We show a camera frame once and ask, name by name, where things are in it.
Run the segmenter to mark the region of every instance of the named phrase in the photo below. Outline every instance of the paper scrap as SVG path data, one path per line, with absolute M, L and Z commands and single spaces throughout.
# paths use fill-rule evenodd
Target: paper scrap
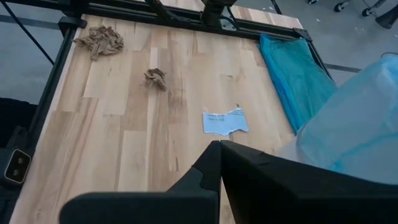
M 249 131 L 249 128 L 242 108 L 236 108 L 226 114 L 203 112 L 203 130 L 225 136 L 236 130 Z

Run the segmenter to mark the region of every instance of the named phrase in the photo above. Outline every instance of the wood grain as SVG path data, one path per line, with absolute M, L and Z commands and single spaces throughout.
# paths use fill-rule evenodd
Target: wood grain
M 202 10 L 199 0 L 162 1 Z M 237 18 L 286 27 L 297 19 L 232 8 Z M 96 16 L 124 37 L 119 54 L 91 61 L 72 45 L 11 223 L 58 223 L 69 199 L 93 191 L 167 190 L 212 140 L 230 139 L 268 153 L 292 130 L 252 40 Z M 78 30 L 76 37 L 88 35 Z M 145 84 L 159 68 L 167 91 Z M 204 111 L 243 108 L 249 132 L 203 132 Z M 234 223 L 223 188 L 221 223 Z

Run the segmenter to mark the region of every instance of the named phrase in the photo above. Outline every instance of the blue plastic bag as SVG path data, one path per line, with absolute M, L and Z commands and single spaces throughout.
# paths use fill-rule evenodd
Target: blue plastic bag
M 261 34 L 260 51 L 295 133 L 336 91 L 314 62 L 305 39 L 277 40 Z
M 297 136 L 303 162 L 398 184 L 398 57 L 348 80 Z

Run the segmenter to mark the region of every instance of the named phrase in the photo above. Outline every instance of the chair wheel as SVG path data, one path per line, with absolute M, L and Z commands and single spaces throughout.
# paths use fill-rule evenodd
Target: chair wheel
M 364 17 L 370 16 L 371 14 L 372 13 L 371 13 L 371 9 L 370 8 L 366 8 L 366 9 L 364 9 L 362 11 L 362 16 L 364 16 Z
M 343 9 L 344 9 L 343 3 L 335 5 L 335 12 L 340 12 Z
M 318 0 L 308 0 L 308 3 L 309 4 L 315 4 L 315 3 L 317 3 L 318 2 Z

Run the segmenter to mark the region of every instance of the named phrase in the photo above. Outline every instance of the gray floor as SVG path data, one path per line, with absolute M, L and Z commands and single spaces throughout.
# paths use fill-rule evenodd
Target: gray floor
M 398 52 L 398 25 L 391 30 L 381 28 L 373 16 L 362 17 L 366 7 L 354 0 L 343 11 L 333 7 L 339 1 L 320 0 L 308 5 L 307 0 L 276 0 L 283 14 L 297 17 L 307 29 L 325 63 L 364 68 L 377 60 L 383 52 Z M 374 4 L 376 0 L 366 0 Z M 274 12 L 271 0 L 238 0 L 239 6 Z M 376 12 L 383 14 L 397 4 L 390 0 Z M 18 17 L 37 21 L 58 22 L 59 11 L 9 4 Z M 0 15 L 8 15 L 0 6 Z M 55 59 L 62 41 L 59 30 L 27 26 L 49 55 Z M 38 103 L 51 64 L 17 24 L 0 22 L 0 97 Z M 355 73 L 330 70 L 337 85 L 343 84 Z

